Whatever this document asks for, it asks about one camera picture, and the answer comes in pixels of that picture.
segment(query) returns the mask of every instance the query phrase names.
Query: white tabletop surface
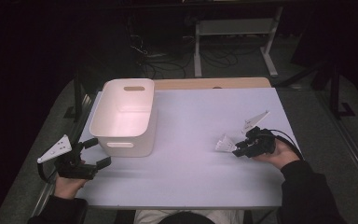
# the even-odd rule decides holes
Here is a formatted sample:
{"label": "white tabletop surface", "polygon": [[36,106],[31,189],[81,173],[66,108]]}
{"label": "white tabletop surface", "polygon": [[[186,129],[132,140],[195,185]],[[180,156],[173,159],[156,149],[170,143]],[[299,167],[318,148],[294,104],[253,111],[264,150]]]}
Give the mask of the white tabletop surface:
{"label": "white tabletop surface", "polygon": [[[80,141],[93,136],[91,110]],[[282,174],[272,165],[217,152],[223,133],[245,139],[244,121],[270,111],[258,126],[296,141],[273,88],[156,91],[155,145],[144,158],[112,158],[77,196],[112,208],[259,208],[280,206]],[[106,157],[100,146],[85,149],[88,164]]]}

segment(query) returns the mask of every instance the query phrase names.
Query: person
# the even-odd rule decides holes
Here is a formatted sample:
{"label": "person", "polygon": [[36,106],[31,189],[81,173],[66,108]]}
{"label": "person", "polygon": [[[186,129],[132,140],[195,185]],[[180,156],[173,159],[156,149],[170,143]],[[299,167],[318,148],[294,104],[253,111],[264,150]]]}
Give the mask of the person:
{"label": "person", "polygon": [[[284,142],[276,139],[276,148],[272,154],[253,157],[255,161],[269,162],[281,170],[284,176],[282,183],[282,207],[279,217],[283,224],[343,224],[346,221],[338,212],[334,196],[322,174],[314,173],[310,165],[301,160],[296,153]],[[66,179],[58,177],[54,195],[39,216],[30,218],[30,224],[71,223],[79,217],[79,204],[76,199],[77,191],[84,186],[86,180]],[[143,223],[142,219],[153,216],[150,213],[138,213],[135,223]],[[237,220],[238,214],[231,214]],[[178,212],[166,214],[157,219],[160,224],[173,223],[205,223],[217,224],[216,219],[208,214],[197,212]]]}

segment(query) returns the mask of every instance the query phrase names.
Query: white plastic basket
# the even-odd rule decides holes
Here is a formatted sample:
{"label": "white plastic basket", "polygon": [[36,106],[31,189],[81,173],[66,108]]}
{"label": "white plastic basket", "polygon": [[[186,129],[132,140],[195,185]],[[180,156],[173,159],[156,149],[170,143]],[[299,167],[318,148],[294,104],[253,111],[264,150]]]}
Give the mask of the white plastic basket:
{"label": "white plastic basket", "polygon": [[106,83],[89,131],[108,155],[145,157],[151,153],[157,123],[153,97],[151,79],[115,79]]}

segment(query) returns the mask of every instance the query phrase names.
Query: small white object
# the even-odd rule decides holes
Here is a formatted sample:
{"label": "small white object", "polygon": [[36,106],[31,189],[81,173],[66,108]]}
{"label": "small white object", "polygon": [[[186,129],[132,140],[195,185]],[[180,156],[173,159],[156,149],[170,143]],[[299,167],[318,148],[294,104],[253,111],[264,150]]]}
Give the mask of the small white object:
{"label": "small white object", "polygon": [[154,145],[157,110],[154,81],[115,79],[106,83],[89,132],[112,157],[145,157]]}
{"label": "small white object", "polygon": [[249,130],[253,129],[261,120],[263,120],[267,115],[269,114],[269,111],[266,111],[260,115],[257,115],[251,119],[247,119],[245,121],[245,125],[243,125],[242,133],[246,134]]}
{"label": "small white object", "polygon": [[237,147],[235,146],[235,143],[228,138],[225,134],[222,135],[222,137],[219,139],[219,141],[216,144],[216,151],[224,151],[224,152],[232,152],[236,150]]}
{"label": "small white object", "polygon": [[42,157],[37,159],[37,163],[49,161],[72,150],[68,136],[65,134],[53,147],[51,147]]}

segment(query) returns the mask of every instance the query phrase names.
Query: human hand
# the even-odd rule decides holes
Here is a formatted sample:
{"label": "human hand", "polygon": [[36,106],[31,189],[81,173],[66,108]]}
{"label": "human hand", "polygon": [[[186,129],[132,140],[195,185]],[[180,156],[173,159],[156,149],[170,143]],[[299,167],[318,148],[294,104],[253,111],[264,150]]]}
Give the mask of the human hand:
{"label": "human hand", "polygon": [[87,181],[87,179],[69,179],[57,175],[54,196],[72,200]]}
{"label": "human hand", "polygon": [[299,161],[300,158],[296,153],[283,141],[275,139],[275,151],[271,154],[266,153],[253,157],[255,161],[266,161],[281,170],[284,165],[292,162]]}

